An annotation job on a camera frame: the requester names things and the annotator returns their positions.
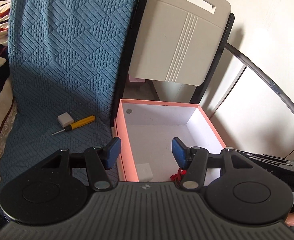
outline pink box behind board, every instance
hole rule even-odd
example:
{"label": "pink box behind board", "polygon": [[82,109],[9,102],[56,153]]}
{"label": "pink box behind board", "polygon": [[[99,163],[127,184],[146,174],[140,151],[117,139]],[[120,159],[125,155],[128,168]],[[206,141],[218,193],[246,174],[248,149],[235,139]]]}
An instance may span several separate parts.
{"label": "pink box behind board", "polygon": [[[170,181],[178,165],[171,141],[179,137],[187,147],[200,146],[219,154],[223,140],[199,105],[121,99],[115,119],[121,138],[117,160],[119,180],[139,181],[136,165],[148,163],[153,179]],[[219,177],[219,169],[206,173],[205,185]]]}

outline wall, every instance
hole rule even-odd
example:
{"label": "wall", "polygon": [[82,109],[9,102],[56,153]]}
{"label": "wall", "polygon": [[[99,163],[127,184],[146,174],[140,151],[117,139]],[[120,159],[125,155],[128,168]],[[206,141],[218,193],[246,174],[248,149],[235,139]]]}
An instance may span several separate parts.
{"label": "wall", "polygon": [[[235,14],[229,42],[294,102],[294,0],[227,1]],[[217,109],[242,66],[225,51],[201,105],[227,144],[286,157],[294,150],[294,118],[250,69]]]}

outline gray curved trim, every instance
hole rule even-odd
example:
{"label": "gray curved trim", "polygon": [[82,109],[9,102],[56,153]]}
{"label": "gray curved trim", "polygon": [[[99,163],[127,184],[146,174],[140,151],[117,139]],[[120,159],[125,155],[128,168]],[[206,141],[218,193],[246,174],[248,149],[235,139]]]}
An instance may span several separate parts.
{"label": "gray curved trim", "polygon": [[226,43],[225,48],[252,71],[254,71],[262,80],[264,80],[265,83],[280,97],[280,99],[287,105],[289,110],[294,114],[294,103],[269,76],[267,76],[259,67],[252,63],[249,58],[247,58],[244,54],[242,54],[238,49],[229,43]]}

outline screwdriver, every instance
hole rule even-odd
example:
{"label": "screwdriver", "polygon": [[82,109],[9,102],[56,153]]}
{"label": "screwdriver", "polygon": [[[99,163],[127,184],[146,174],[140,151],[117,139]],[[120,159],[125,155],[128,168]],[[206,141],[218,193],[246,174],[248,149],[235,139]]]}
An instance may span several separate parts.
{"label": "screwdriver", "polygon": [[91,115],[91,116],[89,116],[89,117],[86,117],[86,118],[84,118],[84,119],[81,119],[81,120],[79,120],[79,121],[77,121],[77,122],[74,122],[74,123],[72,123],[72,124],[66,126],[66,127],[64,128],[64,130],[61,130],[61,131],[56,132],[56,133],[53,133],[52,135],[55,135],[55,134],[60,133],[60,132],[63,132],[63,131],[72,131],[72,130],[78,128],[78,127],[84,126],[85,124],[88,124],[88,123],[90,123],[90,122],[95,121],[95,119],[96,119],[96,118],[95,118],[93,115]]}

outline white block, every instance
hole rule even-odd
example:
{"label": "white block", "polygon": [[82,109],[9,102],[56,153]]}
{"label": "white block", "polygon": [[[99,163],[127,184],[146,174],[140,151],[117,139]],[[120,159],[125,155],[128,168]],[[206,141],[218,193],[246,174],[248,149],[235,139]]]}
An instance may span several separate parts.
{"label": "white block", "polygon": [[60,116],[58,116],[57,119],[63,128],[75,122],[74,119],[72,119],[72,117],[68,113],[61,114]]}
{"label": "white block", "polygon": [[140,182],[148,182],[154,178],[149,163],[136,164],[136,170]]}

